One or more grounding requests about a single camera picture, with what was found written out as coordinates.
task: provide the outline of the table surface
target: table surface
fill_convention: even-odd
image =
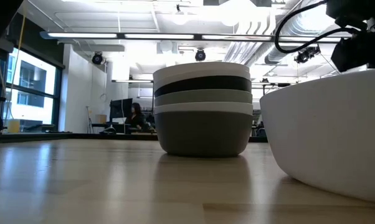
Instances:
[[[0,223],[375,223],[375,203],[286,175],[266,143],[229,159],[168,156],[157,141],[2,144]]]

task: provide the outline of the gray bowl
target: gray bowl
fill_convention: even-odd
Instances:
[[[169,93],[154,100],[156,106],[190,102],[252,103],[252,94],[240,90],[189,90]]]
[[[156,130],[161,147],[176,156],[233,157],[249,141],[252,115],[221,111],[157,113]]]

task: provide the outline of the ceiling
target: ceiling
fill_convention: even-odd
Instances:
[[[285,2],[286,5],[272,6],[272,15],[276,20],[285,15],[298,0]],[[176,13],[177,3],[181,5],[179,13]],[[250,18],[252,21],[255,16],[261,17],[261,14],[250,11],[256,9],[249,9],[249,6],[244,7],[247,8],[245,13],[249,15],[244,19]],[[239,33],[244,21],[240,18],[238,24],[230,26],[235,22],[225,21],[225,14],[217,13],[219,10],[220,6],[203,6],[203,0],[26,0],[19,12],[50,32]],[[255,19],[263,23],[262,18]],[[171,55],[162,54],[158,47],[159,41],[81,40],[72,43],[74,49],[87,59],[94,54],[92,49],[96,47],[106,46],[107,49],[114,49],[104,52],[103,55],[108,60],[118,60],[118,56],[122,55],[130,64],[130,73],[136,77],[142,77],[142,74],[150,74],[169,65],[194,62],[197,48],[204,48],[206,61],[222,61],[230,50],[230,42],[211,41],[177,42],[173,49],[173,53],[176,54]],[[124,51],[120,50],[121,45],[125,47]],[[251,66],[252,78],[260,79],[266,76],[292,82],[297,81],[297,77],[300,81],[328,75],[334,71],[329,64],[333,48],[334,46],[330,45],[323,46],[323,56],[316,56],[310,62],[299,66],[293,61],[293,55],[287,56],[278,66],[255,63]]]

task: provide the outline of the person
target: person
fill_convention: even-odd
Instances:
[[[131,108],[132,115],[126,118],[125,123],[130,124],[131,128],[142,129],[145,125],[145,116],[143,115],[139,103],[133,103]]]

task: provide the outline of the dark hair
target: dark hair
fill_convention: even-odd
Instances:
[[[135,109],[135,113],[136,114],[141,114],[142,113],[142,110],[140,109],[139,103],[133,103],[132,107],[133,107],[133,109]]]

